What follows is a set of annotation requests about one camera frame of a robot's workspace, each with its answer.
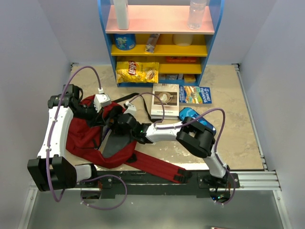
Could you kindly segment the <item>red backpack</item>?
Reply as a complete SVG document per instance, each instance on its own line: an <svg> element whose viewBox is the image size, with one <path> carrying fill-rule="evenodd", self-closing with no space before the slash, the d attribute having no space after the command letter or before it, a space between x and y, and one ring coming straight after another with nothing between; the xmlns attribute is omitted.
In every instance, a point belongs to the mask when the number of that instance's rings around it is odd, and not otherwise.
<svg viewBox="0 0 305 229"><path fill-rule="evenodd" d="M116 118L125 111L119 102L134 95L122 97L102 108L105 126L88 126L83 120L73 118L69 127L66 149L75 156L104 168L116 168L123 164L172 181L187 183L190 171L135 150L136 141L127 135L111 132L107 143L102 144L103 131L114 124ZM92 96L81 99L81 104L91 105Z"/></svg>

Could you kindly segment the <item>white coffee cover book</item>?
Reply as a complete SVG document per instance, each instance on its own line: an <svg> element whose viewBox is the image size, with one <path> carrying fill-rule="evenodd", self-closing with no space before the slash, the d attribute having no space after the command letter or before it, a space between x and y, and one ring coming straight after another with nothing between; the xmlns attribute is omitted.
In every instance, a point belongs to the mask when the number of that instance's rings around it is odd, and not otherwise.
<svg viewBox="0 0 305 229"><path fill-rule="evenodd" d="M164 106L165 119L178 119L179 116L179 85L155 83L153 85L153 94L158 96ZM151 117L152 119L161 119L163 109L160 101L152 97Z"/></svg>

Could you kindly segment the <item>blue pencil case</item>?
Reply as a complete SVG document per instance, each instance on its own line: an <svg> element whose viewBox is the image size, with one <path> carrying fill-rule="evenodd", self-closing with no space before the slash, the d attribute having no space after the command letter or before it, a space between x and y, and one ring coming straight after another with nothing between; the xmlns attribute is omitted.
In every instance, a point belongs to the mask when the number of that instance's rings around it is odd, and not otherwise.
<svg viewBox="0 0 305 229"><path fill-rule="evenodd" d="M191 117L191 118L195 119L198 116L199 116L199 114L194 109L192 109L190 107L185 107L179 112L178 118L180 121L183 121L186 117ZM204 126L208 127L209 129L211 129L213 132L213 135L216 135L216 128L205 118L201 117L197 121L200 122L201 124L203 124Z"/></svg>

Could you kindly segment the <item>blue Treehouse book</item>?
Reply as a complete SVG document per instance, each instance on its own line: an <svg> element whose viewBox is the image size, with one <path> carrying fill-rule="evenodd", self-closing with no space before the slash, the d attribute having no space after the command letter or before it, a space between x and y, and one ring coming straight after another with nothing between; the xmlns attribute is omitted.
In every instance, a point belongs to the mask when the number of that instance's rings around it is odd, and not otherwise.
<svg viewBox="0 0 305 229"><path fill-rule="evenodd" d="M209 87L179 86L179 102L189 105L212 104L211 90Z"/></svg>

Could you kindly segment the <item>purple book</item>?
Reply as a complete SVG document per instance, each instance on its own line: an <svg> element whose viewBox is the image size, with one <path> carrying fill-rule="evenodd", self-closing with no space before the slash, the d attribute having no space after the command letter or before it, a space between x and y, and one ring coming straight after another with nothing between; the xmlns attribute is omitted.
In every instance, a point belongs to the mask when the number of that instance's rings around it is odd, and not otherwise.
<svg viewBox="0 0 305 229"><path fill-rule="evenodd" d="M111 134L112 130L107 127L104 131L103 131L103 135L102 135L102 144L105 145L107 143L107 140Z"/></svg>

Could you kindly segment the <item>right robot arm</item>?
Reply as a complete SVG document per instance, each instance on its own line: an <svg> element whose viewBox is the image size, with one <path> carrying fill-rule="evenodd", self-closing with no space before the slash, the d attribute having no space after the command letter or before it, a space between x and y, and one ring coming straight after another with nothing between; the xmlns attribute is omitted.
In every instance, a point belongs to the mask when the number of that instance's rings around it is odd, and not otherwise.
<svg viewBox="0 0 305 229"><path fill-rule="evenodd" d="M204 177L205 183L225 187L229 182L229 169L218 156L213 131L191 117L171 125L154 125L141 124L132 114L122 114L115 119L111 130L118 135L127 135L140 144L177 141L207 164L210 174Z"/></svg>

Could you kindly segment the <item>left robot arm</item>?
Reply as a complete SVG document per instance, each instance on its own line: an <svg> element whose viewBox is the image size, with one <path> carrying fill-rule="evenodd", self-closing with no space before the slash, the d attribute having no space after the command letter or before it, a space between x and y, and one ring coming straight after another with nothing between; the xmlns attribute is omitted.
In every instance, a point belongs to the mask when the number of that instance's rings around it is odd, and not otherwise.
<svg viewBox="0 0 305 229"><path fill-rule="evenodd" d="M83 182L88 187L98 184L99 176L92 163L72 165L65 157L68 130L73 118L89 126L104 124L102 108L111 103L102 88L92 98L91 105L82 105L83 90L73 84L64 85L64 94L48 100L49 119L46 135L36 159L30 159L27 169L39 191L74 188Z"/></svg>

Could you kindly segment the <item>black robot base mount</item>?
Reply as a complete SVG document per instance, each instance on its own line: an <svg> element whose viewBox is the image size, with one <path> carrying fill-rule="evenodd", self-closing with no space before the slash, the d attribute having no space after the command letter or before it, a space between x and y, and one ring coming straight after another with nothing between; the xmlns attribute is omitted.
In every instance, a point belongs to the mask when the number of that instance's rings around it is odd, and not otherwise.
<svg viewBox="0 0 305 229"><path fill-rule="evenodd" d="M228 185L216 188L206 183L209 175L207 170L192 170L192 177L186 184L176 184L166 179L151 175L143 171L98 171L97 175L106 177L97 181L80 182L76 188L82 191L101 192L101 198L114 198L115 195L165 195L165 196L196 196L209 198L213 196L220 199L224 194L229 198L228 192L239 188L240 182L237 173L228 176Z"/></svg>

